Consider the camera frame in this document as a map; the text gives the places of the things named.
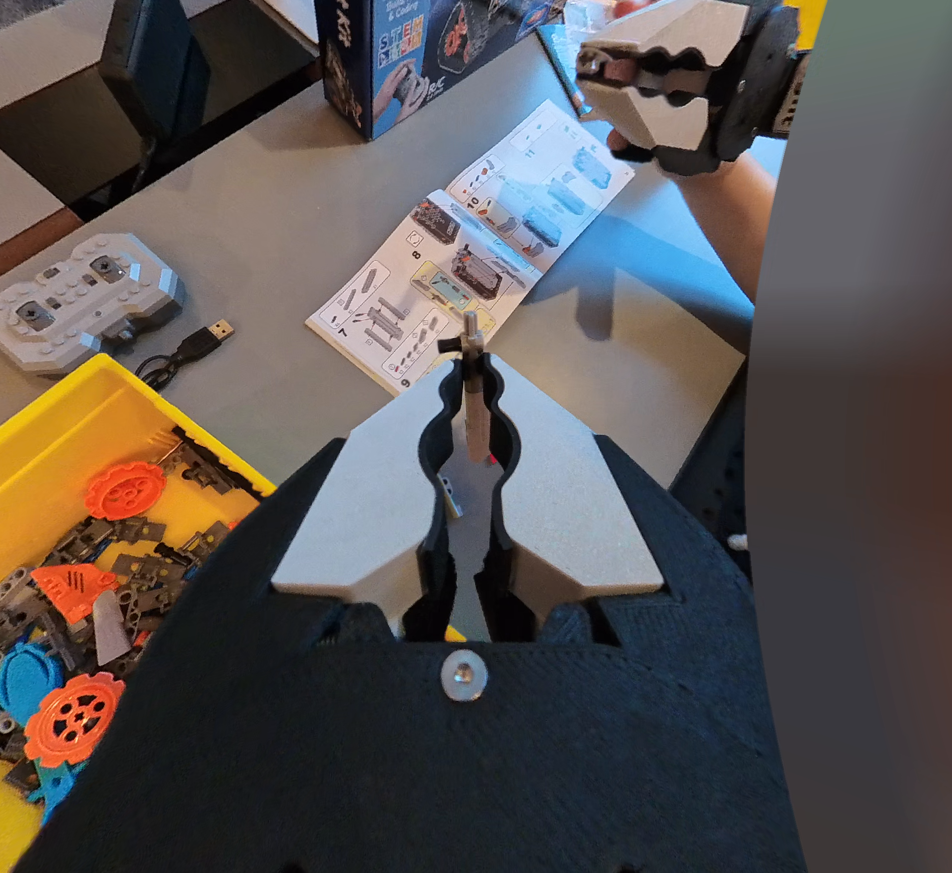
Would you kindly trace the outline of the grey remote controller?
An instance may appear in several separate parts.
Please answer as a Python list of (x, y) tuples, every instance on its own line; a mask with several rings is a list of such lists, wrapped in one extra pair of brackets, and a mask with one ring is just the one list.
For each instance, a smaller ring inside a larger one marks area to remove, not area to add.
[(135, 235), (98, 234), (2, 290), (1, 350), (20, 370), (58, 379), (171, 320), (184, 298), (183, 280)]

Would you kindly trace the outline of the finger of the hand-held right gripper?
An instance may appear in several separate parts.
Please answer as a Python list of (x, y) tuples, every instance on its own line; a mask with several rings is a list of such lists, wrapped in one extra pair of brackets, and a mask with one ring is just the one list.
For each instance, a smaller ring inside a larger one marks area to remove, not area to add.
[(590, 35), (577, 67), (660, 52), (670, 59), (697, 54), (705, 67), (717, 69), (741, 40), (748, 13), (748, 6), (722, 0), (658, 0)]
[(674, 106), (665, 95), (645, 96), (634, 86), (613, 86), (597, 78), (579, 79), (591, 109), (589, 119), (607, 122), (639, 148), (696, 151), (708, 129), (708, 102), (703, 97)]

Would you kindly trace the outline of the blue disc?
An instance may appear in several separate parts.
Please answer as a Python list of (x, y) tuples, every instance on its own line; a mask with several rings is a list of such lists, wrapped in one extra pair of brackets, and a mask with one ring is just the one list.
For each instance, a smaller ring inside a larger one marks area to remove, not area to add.
[(63, 666), (35, 642), (19, 641), (1, 664), (1, 707), (21, 727), (65, 683)]

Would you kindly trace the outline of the grey curved panel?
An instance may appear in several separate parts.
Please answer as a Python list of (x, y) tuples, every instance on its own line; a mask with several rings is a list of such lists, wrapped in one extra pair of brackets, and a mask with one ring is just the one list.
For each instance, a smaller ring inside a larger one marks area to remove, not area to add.
[(97, 665), (107, 667), (134, 651), (139, 610), (131, 590), (107, 589), (92, 608)]

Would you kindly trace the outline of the yellow bin with building parts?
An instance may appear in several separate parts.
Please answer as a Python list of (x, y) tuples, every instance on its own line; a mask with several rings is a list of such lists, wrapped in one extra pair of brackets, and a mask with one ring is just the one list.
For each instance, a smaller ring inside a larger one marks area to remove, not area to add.
[[(89, 481), (132, 453), (147, 451), (153, 436), (173, 427), (183, 427), (242, 474), (261, 496), (257, 506), (275, 491), (146, 383), (112, 358), (95, 356), (2, 424), (1, 575), (10, 564), (44, 557), (81, 519), (82, 506), (65, 512)], [(2, 871), (14, 867), (53, 812), (46, 817), (40, 805), (22, 800), (2, 781)]]

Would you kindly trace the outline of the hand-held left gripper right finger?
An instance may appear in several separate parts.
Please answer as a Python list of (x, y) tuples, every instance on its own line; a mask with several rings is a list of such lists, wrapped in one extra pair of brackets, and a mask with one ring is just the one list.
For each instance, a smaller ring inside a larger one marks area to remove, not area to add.
[(611, 441), (495, 355), (483, 356), (503, 468), (476, 586), (493, 641), (531, 641), (558, 605), (653, 593), (661, 572), (603, 450)]

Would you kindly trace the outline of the black power box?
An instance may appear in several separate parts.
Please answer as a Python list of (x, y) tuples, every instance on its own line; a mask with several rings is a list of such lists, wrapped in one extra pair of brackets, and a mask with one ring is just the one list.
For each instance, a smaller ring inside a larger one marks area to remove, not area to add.
[(115, 0), (98, 71), (143, 139), (202, 126), (210, 71), (181, 0)]

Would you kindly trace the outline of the open instruction booklet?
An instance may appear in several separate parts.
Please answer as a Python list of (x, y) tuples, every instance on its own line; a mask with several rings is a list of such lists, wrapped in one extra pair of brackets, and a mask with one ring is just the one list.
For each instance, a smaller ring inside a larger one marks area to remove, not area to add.
[(545, 101), (432, 191), (306, 325), (392, 394), (451, 358), (473, 311), (488, 341), (634, 177)]

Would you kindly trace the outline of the grey beam with black pin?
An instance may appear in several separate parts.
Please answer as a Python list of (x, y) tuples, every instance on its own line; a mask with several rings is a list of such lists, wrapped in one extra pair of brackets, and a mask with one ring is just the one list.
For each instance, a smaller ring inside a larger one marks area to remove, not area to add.
[(475, 309), (463, 313), (459, 337), (437, 342), (438, 353), (459, 352), (462, 360), (466, 436), (470, 461), (484, 464), (490, 457), (490, 414), (483, 398), (484, 339)]

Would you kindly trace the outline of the pile of dark building parts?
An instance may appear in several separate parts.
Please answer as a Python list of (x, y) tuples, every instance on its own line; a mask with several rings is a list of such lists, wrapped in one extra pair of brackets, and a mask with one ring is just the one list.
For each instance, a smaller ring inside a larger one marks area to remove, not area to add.
[[(115, 522), (95, 519), (84, 505), (88, 485), (65, 512), (82, 506), (81, 519), (44, 557), (32, 556), (2, 570), (2, 661), (19, 641), (35, 642), (58, 658), (65, 683), (81, 674), (108, 672), (126, 686), (186, 586), (261, 498), (242, 474), (223, 464), (183, 427), (156, 434), (147, 451), (109, 466), (132, 461), (158, 464), (167, 475), (165, 491), (154, 506)], [(68, 625), (30, 576), (37, 568), (79, 563), (115, 573), (119, 581), (115, 591), (131, 590), (138, 604), (134, 651), (107, 667), (97, 665), (92, 612)], [(22, 800), (40, 805), (48, 817), (89, 759), (44, 768), (26, 756), (25, 728), (2, 709), (2, 781)]]

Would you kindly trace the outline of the person's right forearm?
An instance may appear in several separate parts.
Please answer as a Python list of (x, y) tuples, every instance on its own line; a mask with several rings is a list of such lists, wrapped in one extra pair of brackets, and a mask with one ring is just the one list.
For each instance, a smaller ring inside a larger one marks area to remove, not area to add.
[(744, 296), (755, 303), (777, 181), (749, 152), (713, 173), (664, 176)]

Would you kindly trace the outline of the grey desk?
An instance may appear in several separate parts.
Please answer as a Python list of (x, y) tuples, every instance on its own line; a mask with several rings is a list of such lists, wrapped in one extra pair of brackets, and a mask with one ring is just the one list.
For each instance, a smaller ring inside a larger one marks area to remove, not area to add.
[[(113, 211), (83, 226), (22, 277), (33, 278), (98, 234), (132, 233), (183, 280), (181, 316), (158, 341), (136, 345), (133, 364), (172, 353), (189, 332), (224, 318), (235, 334), (186, 366), (161, 393), (184, 415), (276, 486), (217, 548), (212, 567), (250, 540), (254, 518), (278, 546), (271, 577), (351, 430), (402, 395), (313, 332), (306, 320), (363, 268), (412, 209), (446, 189), (545, 101), (574, 116), (532, 34), (448, 94), (373, 142), (363, 142), (318, 84), (225, 139)], [(664, 221), (684, 203), (652, 167), (634, 177), (543, 274), (491, 338), (495, 355), (601, 438), (610, 439), (664, 489), (682, 470), (742, 355), (667, 295), (683, 279), (727, 279), (723, 267), (662, 241), (637, 214), (660, 197)], [(470, 461), (462, 360), (456, 363), (453, 452), (439, 473), (462, 499), (456, 521), (490, 543), (491, 502), (503, 468)], [(54, 384), (2, 358), (2, 424)], [(435, 588), (407, 611), (458, 599), (460, 557), (439, 537), (418, 554)]]

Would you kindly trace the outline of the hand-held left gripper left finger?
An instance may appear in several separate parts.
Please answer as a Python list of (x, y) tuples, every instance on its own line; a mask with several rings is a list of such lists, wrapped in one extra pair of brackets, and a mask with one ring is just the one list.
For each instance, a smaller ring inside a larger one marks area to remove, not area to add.
[(445, 520), (439, 470), (453, 452), (456, 363), (446, 361), (351, 430), (272, 585), (370, 603), (392, 631), (434, 582), (418, 554)]

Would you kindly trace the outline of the orange triangular panel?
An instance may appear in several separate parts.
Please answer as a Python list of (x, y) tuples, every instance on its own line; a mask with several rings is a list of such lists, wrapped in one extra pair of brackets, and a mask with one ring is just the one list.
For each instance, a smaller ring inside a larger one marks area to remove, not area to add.
[(103, 592), (119, 585), (115, 573), (91, 563), (37, 568), (30, 576), (70, 626), (90, 615)]

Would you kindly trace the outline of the orange gear wheel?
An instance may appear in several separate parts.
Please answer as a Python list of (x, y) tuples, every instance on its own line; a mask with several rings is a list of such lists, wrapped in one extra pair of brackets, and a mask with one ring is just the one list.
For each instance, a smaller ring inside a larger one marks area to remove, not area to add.
[(26, 756), (44, 768), (88, 760), (124, 690), (125, 682), (108, 672), (81, 674), (54, 689), (26, 725)]
[(132, 461), (109, 466), (89, 483), (84, 505), (95, 519), (123, 520), (154, 506), (167, 483), (167, 475), (158, 464)]

